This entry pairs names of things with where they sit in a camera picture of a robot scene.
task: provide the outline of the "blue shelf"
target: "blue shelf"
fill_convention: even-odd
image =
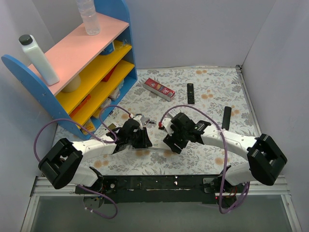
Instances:
[[[129,27],[117,37],[117,40],[126,41],[126,43],[132,45],[132,49],[123,57],[123,60],[135,65],[130,16],[125,0],[94,0],[94,3],[98,13],[129,23]],[[10,55],[4,55],[1,59],[11,73],[22,83],[22,85],[32,94],[32,96],[53,119],[71,119],[70,115],[64,110],[46,84],[33,71]],[[112,101],[112,104],[117,105],[136,81],[137,73],[136,68],[134,67],[125,78],[124,86],[120,90],[120,97],[116,101]],[[104,112],[102,119],[105,120],[112,110],[112,108],[107,109],[106,112]],[[98,119],[92,118],[91,120],[96,129],[101,125]],[[59,122],[59,125],[83,140],[90,138],[89,135],[84,135],[79,127],[70,122],[61,121]]]
[[[124,86],[122,86],[122,88],[120,89],[120,96],[119,96],[119,98],[117,98],[117,100],[115,100],[115,101],[112,101],[111,105],[117,105],[122,100],[122,98],[128,93],[128,91],[131,89],[131,87],[134,85],[134,83],[136,81],[137,80],[135,78],[127,76],[125,78]],[[110,108],[107,108],[104,111],[104,113],[102,115],[103,121],[108,117],[110,112],[114,110],[114,108],[115,107],[110,107]],[[98,129],[99,126],[101,125],[101,121],[99,119],[91,117],[91,121],[95,125],[96,129]],[[85,135],[85,139],[90,139],[90,137],[91,137],[90,135]]]

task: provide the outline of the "clear plastic water bottle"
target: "clear plastic water bottle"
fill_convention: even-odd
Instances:
[[[88,35],[97,35],[100,32],[100,24],[93,0],[76,0],[78,10],[81,13],[85,29]]]

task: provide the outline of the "black remote control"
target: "black remote control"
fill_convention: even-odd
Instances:
[[[194,102],[194,86],[192,83],[187,84],[187,96],[188,96],[188,104],[193,105]]]

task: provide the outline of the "red and white box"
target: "red and white box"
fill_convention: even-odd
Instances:
[[[168,100],[169,102],[175,96],[175,91],[167,88],[155,80],[148,78],[148,80],[143,84],[144,88],[159,95],[161,98]]]

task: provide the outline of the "wooden shelf unit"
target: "wooden shelf unit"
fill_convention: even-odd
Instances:
[[[94,2],[101,32],[89,36],[86,34],[84,24],[81,24],[45,53],[60,82],[48,86],[33,65],[27,67],[10,55],[4,55],[1,59],[53,119],[72,119],[83,125],[91,118],[97,129],[100,120],[92,118],[93,113],[124,80],[120,97],[112,101],[112,104],[118,104],[136,82],[137,74],[126,3],[124,0],[94,0]],[[109,55],[100,55],[112,41],[115,50]],[[102,82],[101,80],[116,64],[110,79]],[[78,74],[82,80],[80,87],[72,93],[61,92]],[[69,114],[88,94],[91,98],[71,118]],[[112,107],[105,110],[102,119],[105,120],[112,110]],[[90,135],[83,135],[80,128],[71,122],[58,123],[81,139],[90,138]]]
[[[75,122],[83,125],[108,98],[120,82],[134,68],[134,64],[121,60],[108,82],[99,82],[90,92],[90,100],[72,117]]]
[[[79,73],[82,83],[77,90],[72,93],[60,92],[56,95],[57,100],[68,114],[132,48],[130,45],[123,46],[123,43],[119,41],[115,41],[114,44],[115,51],[106,56],[98,55]]]

